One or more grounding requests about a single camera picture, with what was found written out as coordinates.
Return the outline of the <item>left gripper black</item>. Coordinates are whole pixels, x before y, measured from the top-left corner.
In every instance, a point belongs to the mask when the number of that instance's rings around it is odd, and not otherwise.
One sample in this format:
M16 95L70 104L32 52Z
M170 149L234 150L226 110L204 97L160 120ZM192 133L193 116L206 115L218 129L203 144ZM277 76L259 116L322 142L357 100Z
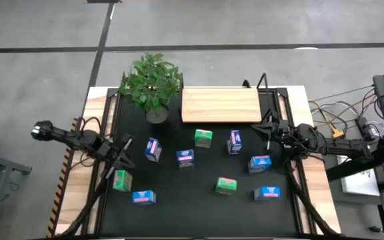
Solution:
M130 134L125 134L122 137L121 146L109 142L109 151L103 158L106 163L104 170L104 180L108 180L117 169L134 169L136 164L127 154L128 148L133 144L134 137Z

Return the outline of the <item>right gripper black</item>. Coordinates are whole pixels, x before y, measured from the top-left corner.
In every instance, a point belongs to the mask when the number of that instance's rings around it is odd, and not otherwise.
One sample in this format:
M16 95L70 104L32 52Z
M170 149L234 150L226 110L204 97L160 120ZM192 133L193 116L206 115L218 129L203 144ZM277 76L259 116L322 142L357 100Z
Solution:
M267 121L262 121L251 126L252 130L262 139L267 140L266 150L273 161L284 163L289 158L288 138L292 134L292 126L288 120L278 119L269 111Z

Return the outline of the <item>green Apple Jacks box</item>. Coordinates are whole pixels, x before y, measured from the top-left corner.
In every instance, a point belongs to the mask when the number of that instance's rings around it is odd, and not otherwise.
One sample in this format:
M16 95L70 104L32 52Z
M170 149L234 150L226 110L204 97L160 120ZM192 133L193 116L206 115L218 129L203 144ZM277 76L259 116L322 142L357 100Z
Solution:
M126 170L116 170L113 178L113 189L130 192L133 182L133 177Z
M215 185L215 192L231 195L237 190L237 181L226 177L219 177Z
M210 148L213 132L203 129L195 130L194 142L196 147Z

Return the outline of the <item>blue Frosted Flakes box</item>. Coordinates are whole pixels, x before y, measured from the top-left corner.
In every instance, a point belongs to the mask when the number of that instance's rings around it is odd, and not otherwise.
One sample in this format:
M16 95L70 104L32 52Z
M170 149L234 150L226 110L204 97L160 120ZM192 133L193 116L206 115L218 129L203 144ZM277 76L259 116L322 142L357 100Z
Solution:
M239 154L242 148L242 140L239 130L230 131L229 138L227 140L227 150L230 155Z
M149 138L144 152L146 158L150 161L158 162L161 151L162 147L159 141L154 138Z
M179 168L194 166L194 152L192 149L176 152L176 158Z

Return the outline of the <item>light blue Rice Krispies box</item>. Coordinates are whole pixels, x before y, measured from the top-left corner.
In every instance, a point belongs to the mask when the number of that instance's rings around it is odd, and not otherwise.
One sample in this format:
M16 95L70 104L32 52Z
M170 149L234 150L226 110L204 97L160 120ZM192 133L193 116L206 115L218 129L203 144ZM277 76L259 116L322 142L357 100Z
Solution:
M153 204L156 203L156 194L152 190L135 191L132 194L132 202L135 204Z
M254 200L268 200L268 199L277 199L281 196L281 190L279 187L274 186L261 186L254 190L253 197Z
M248 162L250 173L259 173L270 168L272 161L269 155L253 156Z

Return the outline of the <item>yellow black hazard tape strip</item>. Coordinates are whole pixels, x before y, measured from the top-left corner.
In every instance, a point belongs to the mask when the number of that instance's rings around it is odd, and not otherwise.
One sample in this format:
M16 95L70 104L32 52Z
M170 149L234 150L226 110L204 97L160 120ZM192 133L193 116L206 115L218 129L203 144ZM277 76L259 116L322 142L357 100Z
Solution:
M71 147L66 147L61 171L57 180L55 196L49 216L49 224L45 234L45 238L54 237L55 235L62 234L75 219L76 210L70 209L70 187L71 181L69 180L72 166L74 164L75 150Z

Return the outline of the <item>green leafy plant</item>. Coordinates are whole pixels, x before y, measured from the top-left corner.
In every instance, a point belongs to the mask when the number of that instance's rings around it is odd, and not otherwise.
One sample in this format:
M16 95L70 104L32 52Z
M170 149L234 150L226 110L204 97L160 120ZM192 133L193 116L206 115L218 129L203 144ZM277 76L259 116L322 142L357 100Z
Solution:
M178 66L164 60L161 53L144 53L123 73L119 92L122 97L144 110L160 110L179 94L183 74Z

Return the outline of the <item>black table mat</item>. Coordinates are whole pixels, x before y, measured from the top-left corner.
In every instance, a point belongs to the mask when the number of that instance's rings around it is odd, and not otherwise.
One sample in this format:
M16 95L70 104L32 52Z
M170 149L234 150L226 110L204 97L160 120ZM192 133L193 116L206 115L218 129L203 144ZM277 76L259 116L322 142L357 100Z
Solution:
M294 237L297 218L291 203L284 163L272 161L261 173L249 173L248 162L263 155L266 143L248 124L210 123L202 129L213 132L211 146L194 143L198 125L182 122L179 100L169 105L169 118L150 124L140 108L122 101L118 107L117 133L134 137L128 155L136 164L130 171L134 191L152 190L156 203L138 205L130 193L108 189L101 233L112 237ZM239 130L242 148L228 154L230 131ZM149 138L162 147L158 162L146 158ZM176 152L192 149L194 166L179 168ZM215 192L219 177L237 181L231 195ZM254 200L261 186L279 187L277 199Z

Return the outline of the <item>black power strip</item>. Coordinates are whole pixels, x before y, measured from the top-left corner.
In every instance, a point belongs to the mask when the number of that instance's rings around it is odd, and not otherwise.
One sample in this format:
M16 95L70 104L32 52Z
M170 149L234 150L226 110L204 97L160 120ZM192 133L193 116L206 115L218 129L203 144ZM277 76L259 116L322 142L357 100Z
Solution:
M358 117L355 119L355 123L358 127L358 130L365 141L374 141L377 139L378 134L374 130L368 120L365 117Z

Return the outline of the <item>white flat panel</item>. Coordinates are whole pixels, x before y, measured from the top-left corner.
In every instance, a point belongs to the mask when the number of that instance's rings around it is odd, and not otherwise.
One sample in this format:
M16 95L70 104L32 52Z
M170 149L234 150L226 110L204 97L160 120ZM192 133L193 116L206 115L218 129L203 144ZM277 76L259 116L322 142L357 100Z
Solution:
M341 178L341 187L344 193L379 197L379 188L374 169Z

